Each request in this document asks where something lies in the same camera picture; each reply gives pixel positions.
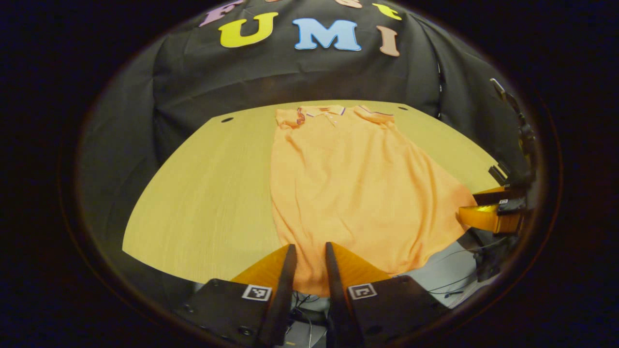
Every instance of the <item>black cable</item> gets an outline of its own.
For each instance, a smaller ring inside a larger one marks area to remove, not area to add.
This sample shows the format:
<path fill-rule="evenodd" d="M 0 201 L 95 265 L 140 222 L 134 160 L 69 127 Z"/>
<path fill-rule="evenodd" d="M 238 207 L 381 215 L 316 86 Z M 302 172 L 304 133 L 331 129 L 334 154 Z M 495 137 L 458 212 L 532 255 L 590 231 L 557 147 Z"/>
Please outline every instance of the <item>black cable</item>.
<path fill-rule="evenodd" d="M 305 301 L 307 301 L 307 300 L 308 300 L 308 298 L 309 298 L 310 296 L 311 296 L 311 295 L 307 295 L 307 296 L 306 296 L 306 297 L 305 297 L 305 298 L 301 301 L 301 303 L 299 303 L 297 306 L 295 306 L 295 308 L 299 308 L 299 307 L 301 307 L 301 305 L 302 305 L 302 304 L 304 304 L 304 303 L 305 303 Z"/>
<path fill-rule="evenodd" d="M 507 238 L 507 237 L 503 237 L 503 238 L 501 238 L 501 239 L 499 239 L 499 240 L 497 240 L 497 241 L 493 241 L 493 242 L 492 242 L 492 243 L 490 243 L 490 244 L 486 244 L 486 245 L 484 245 L 484 246 L 480 246 L 480 247 L 478 247 L 478 248 L 469 248 L 469 249 L 464 249 L 464 250 L 454 251 L 453 253 L 451 253 L 451 254 L 449 254 L 449 255 L 447 255 L 447 256 L 445 256 L 445 257 L 443 257 L 442 259 L 439 259 L 438 261 L 434 261 L 434 262 L 432 262 L 431 264 L 426 265 L 426 267 L 427 267 L 427 266 L 432 266 L 432 265 L 434 265 L 434 264 L 437 264 L 437 263 L 441 262 L 442 260 L 444 260 L 444 259 L 446 259 L 446 258 L 448 258 L 448 257 L 450 257 L 451 255 L 454 255 L 454 254 L 463 253 L 463 252 L 465 252 L 465 251 L 475 251 L 475 250 L 481 250 L 481 249 L 489 248 L 489 247 L 491 247 L 491 246 L 493 246 L 493 245 L 496 245 L 496 244 L 501 243 L 501 242 L 502 242 L 503 240 L 505 240 L 506 238 Z"/>
<path fill-rule="evenodd" d="M 448 286 L 450 286 L 450 285 L 454 285 L 454 284 L 456 284 L 456 283 L 460 283 L 461 281 L 463 281 L 463 280 L 465 280 L 465 279 L 468 279 L 470 276 L 474 275 L 476 272 L 477 272 L 477 271 L 474 271 L 473 273 L 469 274 L 468 276 L 466 276 L 466 277 L 464 277 L 464 278 L 462 278 L 462 279 L 459 279 L 458 281 L 455 281 L 455 282 L 449 283 L 449 284 L 447 284 L 447 285 L 443 285 L 443 286 L 441 286 L 441 287 L 437 287 L 437 288 L 435 288 L 435 289 L 428 290 L 428 292 L 430 292 L 430 293 L 434 294 L 432 291 L 434 291 L 434 290 L 438 290 L 438 289 L 442 289 L 442 288 L 444 288 L 444 287 L 448 287 Z"/>
<path fill-rule="evenodd" d="M 432 291 L 428 291 L 428 292 L 431 293 L 431 294 L 435 294 L 435 295 L 451 294 L 453 292 L 457 292 L 458 290 L 464 289 L 465 287 L 469 286 L 470 284 L 473 284 L 475 281 L 476 281 L 476 279 L 473 279 L 473 281 L 470 281 L 470 282 L 464 284 L 463 286 L 461 286 L 461 287 L 459 287 L 457 289 L 450 290 L 450 291 L 445 291 L 445 292 L 432 292 Z"/>
<path fill-rule="evenodd" d="M 454 292 L 450 292 L 447 295 L 445 295 L 445 298 L 448 298 L 451 295 L 455 295 L 455 294 L 463 294 L 464 291 L 454 291 Z"/>

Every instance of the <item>purple letter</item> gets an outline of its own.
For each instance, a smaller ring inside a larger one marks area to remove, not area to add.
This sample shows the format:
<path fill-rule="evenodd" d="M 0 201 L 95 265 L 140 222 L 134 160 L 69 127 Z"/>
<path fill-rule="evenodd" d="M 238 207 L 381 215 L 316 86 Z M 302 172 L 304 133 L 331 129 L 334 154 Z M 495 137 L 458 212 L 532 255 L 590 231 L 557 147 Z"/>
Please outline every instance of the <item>purple letter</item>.
<path fill-rule="evenodd" d="M 235 2 L 231 2 L 231 3 L 227 4 L 227 5 L 224 5 L 222 7 L 218 7 L 216 9 L 210 11 L 209 13 L 206 14 L 206 18 L 204 19 L 202 24 L 198 25 L 198 27 L 201 27 L 203 25 L 207 25 L 208 23 L 211 23 L 211 22 L 215 22 L 218 19 L 222 19 L 224 13 L 228 13 L 228 12 L 232 11 L 232 9 L 234 9 L 235 5 L 239 5 L 239 4 L 243 3 L 243 1 L 244 0 L 236 0 Z"/>

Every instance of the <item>yellow letter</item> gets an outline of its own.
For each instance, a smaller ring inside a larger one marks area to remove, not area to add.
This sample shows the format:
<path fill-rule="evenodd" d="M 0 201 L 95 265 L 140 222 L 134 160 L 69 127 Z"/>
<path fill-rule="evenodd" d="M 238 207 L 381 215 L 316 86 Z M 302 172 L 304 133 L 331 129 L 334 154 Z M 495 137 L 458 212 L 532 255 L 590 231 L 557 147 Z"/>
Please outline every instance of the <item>yellow letter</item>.
<path fill-rule="evenodd" d="M 389 8 L 389 6 L 380 5 L 380 4 L 372 4 L 372 5 L 378 7 L 378 9 L 387 17 L 391 17 L 397 20 L 402 20 L 402 18 L 395 15 L 397 12 Z"/>
<path fill-rule="evenodd" d="M 273 32 L 273 18 L 277 14 L 277 12 L 269 12 L 254 17 L 254 20 L 258 21 L 258 31 L 246 37 L 241 36 L 241 25 L 247 22 L 246 19 L 235 20 L 222 25 L 219 27 L 219 30 L 222 32 L 222 46 L 229 48 L 241 47 L 266 39 Z"/>

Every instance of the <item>orange polo shirt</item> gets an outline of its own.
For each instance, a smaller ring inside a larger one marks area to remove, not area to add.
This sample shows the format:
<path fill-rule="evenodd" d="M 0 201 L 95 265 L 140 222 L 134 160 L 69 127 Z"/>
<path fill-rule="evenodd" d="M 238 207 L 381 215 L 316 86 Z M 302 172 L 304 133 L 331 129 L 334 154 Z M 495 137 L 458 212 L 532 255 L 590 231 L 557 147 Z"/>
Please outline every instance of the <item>orange polo shirt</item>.
<path fill-rule="evenodd" d="M 275 118 L 272 211 L 282 245 L 297 246 L 295 290 L 329 296 L 327 241 L 394 276 L 465 232 L 458 208 L 475 199 L 392 115 L 331 105 Z"/>

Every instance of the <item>black cloth backdrop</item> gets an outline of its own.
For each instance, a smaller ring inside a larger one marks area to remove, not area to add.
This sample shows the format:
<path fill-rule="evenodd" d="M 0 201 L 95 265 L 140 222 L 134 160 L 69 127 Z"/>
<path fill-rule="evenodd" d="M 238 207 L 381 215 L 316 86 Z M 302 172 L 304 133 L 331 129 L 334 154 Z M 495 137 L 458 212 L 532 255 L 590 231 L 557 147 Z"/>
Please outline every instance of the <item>black cloth backdrop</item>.
<path fill-rule="evenodd" d="M 191 292 L 191 283 L 122 252 L 124 229 L 155 172 L 214 116 L 304 100 L 404 103 L 437 117 L 512 169 L 525 169 L 516 115 L 500 102 L 489 79 L 516 96 L 517 91 L 480 52 L 396 4 L 379 1 L 401 21 L 368 1 L 361 2 L 362 9 L 318 1 L 320 6 L 316 0 L 247 0 L 199 27 L 205 11 L 139 53 L 93 107 L 79 154 L 84 218 L 117 271 L 152 300 L 174 307 Z M 221 25 L 246 19 L 241 34 L 250 35 L 258 28 L 253 17 L 266 12 L 279 13 L 268 38 L 239 48 L 220 44 Z M 326 28 L 338 19 L 356 22 L 361 51 L 296 50 L 298 27 L 292 21 L 304 17 Z M 399 57 L 380 52 L 377 25 L 398 33 Z"/>

